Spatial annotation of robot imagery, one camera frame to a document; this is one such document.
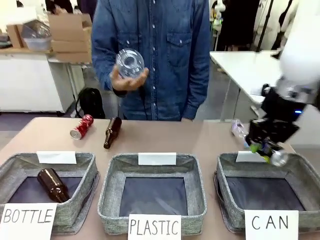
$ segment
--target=cardboard box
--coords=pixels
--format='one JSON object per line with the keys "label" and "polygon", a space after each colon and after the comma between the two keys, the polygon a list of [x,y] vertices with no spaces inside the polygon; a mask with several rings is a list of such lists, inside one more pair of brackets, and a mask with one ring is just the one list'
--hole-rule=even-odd
{"label": "cardboard box", "polygon": [[21,37],[22,29],[23,29],[24,25],[23,25],[23,24],[17,24],[16,27],[18,28],[19,37],[20,37],[20,40],[21,40],[21,42],[22,42],[23,48],[28,48],[25,40]]}
{"label": "cardboard box", "polygon": [[6,31],[10,37],[10,41],[12,43],[12,46],[15,49],[21,49],[24,47],[21,37],[17,28],[17,25],[7,25],[6,26]]}
{"label": "cardboard box", "polygon": [[52,40],[51,45],[56,53],[87,53],[91,52],[91,41],[56,41]]}
{"label": "cardboard box", "polygon": [[48,18],[53,40],[86,42],[91,38],[92,22],[89,14],[49,14]]}
{"label": "cardboard box", "polygon": [[92,57],[91,52],[58,52],[55,54],[56,59],[65,63],[80,64],[80,63],[91,63]]}

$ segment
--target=white cabinet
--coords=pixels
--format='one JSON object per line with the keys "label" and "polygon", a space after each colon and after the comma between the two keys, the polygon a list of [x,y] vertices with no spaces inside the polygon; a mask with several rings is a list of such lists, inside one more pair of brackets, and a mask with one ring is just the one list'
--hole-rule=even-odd
{"label": "white cabinet", "polygon": [[67,70],[53,71],[45,54],[0,54],[0,111],[66,112],[74,101]]}

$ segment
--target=person's right hand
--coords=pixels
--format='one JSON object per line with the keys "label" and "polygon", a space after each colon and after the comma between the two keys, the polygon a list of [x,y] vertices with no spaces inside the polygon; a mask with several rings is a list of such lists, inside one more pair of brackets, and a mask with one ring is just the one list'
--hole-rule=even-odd
{"label": "person's right hand", "polygon": [[140,74],[137,78],[126,77],[122,78],[119,75],[119,69],[115,65],[112,72],[110,73],[112,87],[116,91],[134,91],[145,84],[145,81],[148,77],[149,70],[144,68],[143,73]]}

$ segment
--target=black stand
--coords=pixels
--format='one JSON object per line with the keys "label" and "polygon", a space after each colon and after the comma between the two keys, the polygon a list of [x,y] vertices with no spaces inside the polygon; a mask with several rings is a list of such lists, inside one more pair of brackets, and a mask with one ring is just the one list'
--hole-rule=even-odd
{"label": "black stand", "polygon": [[264,21],[263,29],[262,29],[261,36],[259,39],[259,43],[258,43],[258,46],[256,47],[256,50],[255,50],[257,53],[260,52],[262,40],[264,39],[264,36],[265,36],[265,32],[267,29],[267,25],[268,25],[268,21],[270,18],[270,13],[271,13],[271,9],[272,9],[273,4],[274,4],[274,0],[271,0],[270,5],[269,5],[269,9],[268,9],[268,13],[265,16],[265,21]]}

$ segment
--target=gray fabric bin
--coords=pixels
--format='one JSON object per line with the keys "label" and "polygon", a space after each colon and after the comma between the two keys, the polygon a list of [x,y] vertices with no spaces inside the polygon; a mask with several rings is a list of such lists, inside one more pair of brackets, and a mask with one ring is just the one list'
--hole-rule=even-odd
{"label": "gray fabric bin", "polygon": [[97,212],[109,235],[128,233],[128,216],[120,216],[126,178],[183,178],[187,215],[181,216],[182,235],[201,234],[207,202],[198,160],[177,154],[176,165],[138,165],[138,154],[116,155],[109,163]]}
{"label": "gray fabric bin", "polygon": [[[237,153],[224,153],[217,160],[217,179],[221,189],[222,204],[227,213],[228,225],[239,230],[245,228],[245,211],[235,201],[229,185],[230,179],[241,178],[245,180],[244,182],[248,182],[250,178],[252,181],[271,179],[270,183],[273,180],[280,180],[288,184],[294,197],[304,209],[299,210],[299,231],[312,232],[320,229],[320,176],[304,157],[291,153],[285,166],[276,167],[267,163],[236,162],[237,155]],[[276,189],[279,186],[270,187],[270,189]],[[259,206],[263,206],[265,199],[261,197],[259,201]]]}
{"label": "gray fabric bin", "polygon": [[86,197],[95,190],[98,170],[96,157],[91,153],[76,153],[77,164],[41,164],[36,153],[19,153],[10,157],[0,167],[0,217],[5,204],[12,198],[19,186],[28,178],[36,177],[40,170],[53,168],[61,178],[82,178],[72,197],[58,203],[53,228],[71,227],[82,210]]}

